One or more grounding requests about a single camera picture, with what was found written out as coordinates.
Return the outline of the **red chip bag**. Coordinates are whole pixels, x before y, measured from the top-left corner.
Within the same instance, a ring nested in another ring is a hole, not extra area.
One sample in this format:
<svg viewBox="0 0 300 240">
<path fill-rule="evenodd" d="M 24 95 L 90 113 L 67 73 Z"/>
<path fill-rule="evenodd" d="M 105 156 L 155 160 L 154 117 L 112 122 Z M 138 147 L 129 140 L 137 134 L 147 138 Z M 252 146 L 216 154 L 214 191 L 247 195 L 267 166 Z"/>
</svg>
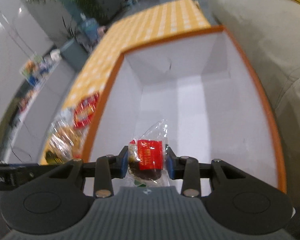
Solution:
<svg viewBox="0 0 300 240">
<path fill-rule="evenodd" d="M 74 109 L 74 128 L 82 129 L 91 123 L 100 94 L 96 92 L 85 98 Z"/>
</svg>

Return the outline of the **clear bag fried snacks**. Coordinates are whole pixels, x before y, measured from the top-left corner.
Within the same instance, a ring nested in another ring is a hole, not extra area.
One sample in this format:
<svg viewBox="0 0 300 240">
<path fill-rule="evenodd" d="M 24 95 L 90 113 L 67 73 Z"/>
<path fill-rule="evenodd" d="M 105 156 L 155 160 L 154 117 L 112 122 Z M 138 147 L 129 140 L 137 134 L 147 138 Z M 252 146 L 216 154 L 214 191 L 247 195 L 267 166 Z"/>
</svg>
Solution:
<svg viewBox="0 0 300 240">
<path fill-rule="evenodd" d="M 73 108 L 61 110 L 54 118 L 44 150 L 48 164 L 81 159 L 88 127 L 76 127 Z"/>
</svg>

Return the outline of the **orange cardboard box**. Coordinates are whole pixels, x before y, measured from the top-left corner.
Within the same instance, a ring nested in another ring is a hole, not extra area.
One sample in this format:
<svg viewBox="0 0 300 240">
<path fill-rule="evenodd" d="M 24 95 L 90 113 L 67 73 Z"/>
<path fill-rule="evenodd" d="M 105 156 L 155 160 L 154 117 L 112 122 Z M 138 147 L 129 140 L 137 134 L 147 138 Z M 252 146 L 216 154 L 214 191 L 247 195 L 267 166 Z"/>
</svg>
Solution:
<svg viewBox="0 0 300 240">
<path fill-rule="evenodd" d="M 281 191 L 286 169 L 264 89 L 223 26 L 189 31 L 119 53 L 83 148 L 83 160 L 117 154 L 165 120 L 178 156 L 222 159 Z"/>
</svg>

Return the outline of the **blue water jug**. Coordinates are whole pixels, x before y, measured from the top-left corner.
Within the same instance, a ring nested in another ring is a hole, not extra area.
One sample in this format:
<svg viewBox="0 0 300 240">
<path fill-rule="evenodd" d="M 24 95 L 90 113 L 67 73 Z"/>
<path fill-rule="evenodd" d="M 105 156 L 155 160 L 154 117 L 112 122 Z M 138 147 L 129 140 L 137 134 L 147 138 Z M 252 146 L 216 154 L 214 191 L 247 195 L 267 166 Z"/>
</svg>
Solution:
<svg viewBox="0 0 300 240">
<path fill-rule="evenodd" d="M 88 18 L 84 13 L 81 13 L 82 22 L 79 28 L 87 36 L 91 44 L 97 44 L 98 42 L 98 22 L 94 18 Z"/>
</svg>

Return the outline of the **teddy bear picture box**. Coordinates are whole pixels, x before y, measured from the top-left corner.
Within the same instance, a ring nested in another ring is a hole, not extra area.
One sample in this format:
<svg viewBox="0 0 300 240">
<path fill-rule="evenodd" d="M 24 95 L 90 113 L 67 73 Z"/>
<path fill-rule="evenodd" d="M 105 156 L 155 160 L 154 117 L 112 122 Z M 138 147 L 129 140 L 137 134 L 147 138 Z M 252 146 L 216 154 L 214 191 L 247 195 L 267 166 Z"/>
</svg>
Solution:
<svg viewBox="0 0 300 240">
<path fill-rule="evenodd" d="M 45 71 L 46 64 L 43 57 L 34 55 L 22 66 L 20 74 L 30 85 L 36 86 L 41 81 Z"/>
</svg>

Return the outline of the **beige sofa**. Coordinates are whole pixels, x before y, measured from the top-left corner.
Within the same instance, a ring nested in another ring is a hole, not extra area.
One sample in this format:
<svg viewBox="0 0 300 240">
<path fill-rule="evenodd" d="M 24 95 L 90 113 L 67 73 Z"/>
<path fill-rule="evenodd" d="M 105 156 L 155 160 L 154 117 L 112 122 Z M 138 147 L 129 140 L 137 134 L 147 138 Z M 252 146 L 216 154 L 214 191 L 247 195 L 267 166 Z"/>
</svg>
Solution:
<svg viewBox="0 0 300 240">
<path fill-rule="evenodd" d="M 300 5 L 291 0 L 209 0 L 212 14 L 245 51 L 276 116 L 300 239 Z"/>
</svg>

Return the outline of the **chocolate pastry clear wrapper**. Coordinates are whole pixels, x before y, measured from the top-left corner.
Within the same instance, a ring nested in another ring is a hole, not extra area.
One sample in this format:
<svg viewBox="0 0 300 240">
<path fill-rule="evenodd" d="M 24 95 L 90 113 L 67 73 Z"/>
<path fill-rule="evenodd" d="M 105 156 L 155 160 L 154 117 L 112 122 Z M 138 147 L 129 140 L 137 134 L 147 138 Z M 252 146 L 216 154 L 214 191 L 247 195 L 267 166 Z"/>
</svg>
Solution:
<svg viewBox="0 0 300 240">
<path fill-rule="evenodd" d="M 136 133 L 128 144 L 128 170 L 123 186 L 170 186 L 166 168 L 168 125 L 165 119 L 154 123 L 144 133 Z"/>
</svg>

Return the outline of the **white tv console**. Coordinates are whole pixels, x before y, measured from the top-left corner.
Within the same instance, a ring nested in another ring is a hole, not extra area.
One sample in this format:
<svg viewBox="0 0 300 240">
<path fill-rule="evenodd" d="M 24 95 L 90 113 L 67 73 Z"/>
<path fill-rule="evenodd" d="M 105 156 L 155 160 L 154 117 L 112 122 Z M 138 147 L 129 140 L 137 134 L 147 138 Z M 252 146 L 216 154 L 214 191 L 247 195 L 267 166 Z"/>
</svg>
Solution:
<svg viewBox="0 0 300 240">
<path fill-rule="evenodd" d="M 51 122 L 60 110 L 76 75 L 75 70 L 64 60 L 54 65 L 25 111 L 17 117 L 17 126 L 1 158 L 4 162 L 39 162 Z"/>
</svg>

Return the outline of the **yellow checkered tablecloth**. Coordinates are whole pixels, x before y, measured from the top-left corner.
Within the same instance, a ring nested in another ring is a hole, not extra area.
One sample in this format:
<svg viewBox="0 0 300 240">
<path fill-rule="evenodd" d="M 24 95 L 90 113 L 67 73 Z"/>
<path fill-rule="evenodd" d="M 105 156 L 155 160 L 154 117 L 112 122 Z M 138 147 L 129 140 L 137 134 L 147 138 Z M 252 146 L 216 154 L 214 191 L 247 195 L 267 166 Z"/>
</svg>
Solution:
<svg viewBox="0 0 300 240">
<path fill-rule="evenodd" d="M 116 154 L 165 119 L 174 152 L 206 160 L 211 144 L 202 76 L 218 36 L 193 0 L 157 5 L 112 25 L 62 106 L 75 109 L 100 94 L 81 159 Z"/>
</svg>

